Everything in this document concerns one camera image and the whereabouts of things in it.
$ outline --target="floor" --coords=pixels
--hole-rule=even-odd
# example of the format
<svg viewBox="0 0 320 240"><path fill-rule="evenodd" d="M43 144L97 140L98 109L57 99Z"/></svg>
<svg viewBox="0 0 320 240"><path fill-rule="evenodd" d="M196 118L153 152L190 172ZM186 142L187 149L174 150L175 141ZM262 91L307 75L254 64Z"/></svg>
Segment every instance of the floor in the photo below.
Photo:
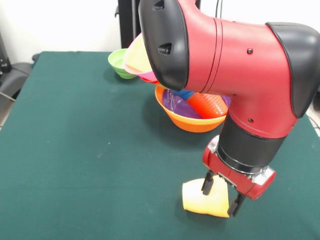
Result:
<svg viewBox="0 0 320 240"><path fill-rule="evenodd" d="M4 111L3 114L0 114L1 115L0 118L2 119L2 120L0 120L0 131L3 127L3 125L5 124L13 106L14 106L13 102L8 103L7 109ZM309 107L306 114L308 115L310 122L314 127L315 132L320 137L320 112L316 112L311 104L311 106Z"/></svg>

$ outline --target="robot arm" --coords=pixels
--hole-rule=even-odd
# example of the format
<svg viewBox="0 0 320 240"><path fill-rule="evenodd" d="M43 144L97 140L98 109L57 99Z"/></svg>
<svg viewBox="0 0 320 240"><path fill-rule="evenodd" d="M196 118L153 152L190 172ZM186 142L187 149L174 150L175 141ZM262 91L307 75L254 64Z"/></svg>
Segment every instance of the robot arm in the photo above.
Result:
<svg viewBox="0 0 320 240"><path fill-rule="evenodd" d="M159 82L173 90L231 96L219 140L203 155L210 169L245 197L275 179L269 163L320 85L320 34L295 23L245 24L202 14L195 0L141 0L141 30Z"/></svg>

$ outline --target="purple object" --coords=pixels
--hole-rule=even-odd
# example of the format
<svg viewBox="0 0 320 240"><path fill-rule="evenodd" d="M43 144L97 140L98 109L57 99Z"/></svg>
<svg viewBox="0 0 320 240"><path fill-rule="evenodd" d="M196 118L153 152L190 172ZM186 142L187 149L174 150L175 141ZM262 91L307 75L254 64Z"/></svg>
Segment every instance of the purple object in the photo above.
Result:
<svg viewBox="0 0 320 240"><path fill-rule="evenodd" d="M185 100L165 89L162 96L162 103L166 109L183 117L191 119L203 119Z"/></svg>
<svg viewBox="0 0 320 240"><path fill-rule="evenodd" d="M221 96L222 99L224 100L225 104L227 105L227 107L230 107L230 103L231 103L231 97L229 96Z"/></svg>

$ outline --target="green table surface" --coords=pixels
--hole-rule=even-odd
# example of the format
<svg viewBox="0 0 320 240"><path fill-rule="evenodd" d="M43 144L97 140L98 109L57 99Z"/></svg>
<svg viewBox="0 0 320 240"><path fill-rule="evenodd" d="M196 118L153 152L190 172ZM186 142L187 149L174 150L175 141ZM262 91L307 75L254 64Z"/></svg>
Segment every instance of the green table surface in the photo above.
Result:
<svg viewBox="0 0 320 240"><path fill-rule="evenodd" d="M320 239L320 141L306 117L261 198L229 219L187 212L182 184L205 176L219 129L180 130L155 86L117 77L108 55L41 54L0 132L1 240Z"/></svg>

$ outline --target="green bowl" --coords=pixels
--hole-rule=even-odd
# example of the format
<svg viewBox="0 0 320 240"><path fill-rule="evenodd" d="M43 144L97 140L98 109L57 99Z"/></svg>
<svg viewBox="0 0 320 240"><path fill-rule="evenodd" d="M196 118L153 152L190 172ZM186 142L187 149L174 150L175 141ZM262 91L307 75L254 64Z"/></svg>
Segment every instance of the green bowl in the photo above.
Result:
<svg viewBox="0 0 320 240"><path fill-rule="evenodd" d="M119 49L111 53L108 57L109 64L113 67L115 72L123 79L133 79L136 75L128 73L124 68L124 57L127 48Z"/></svg>

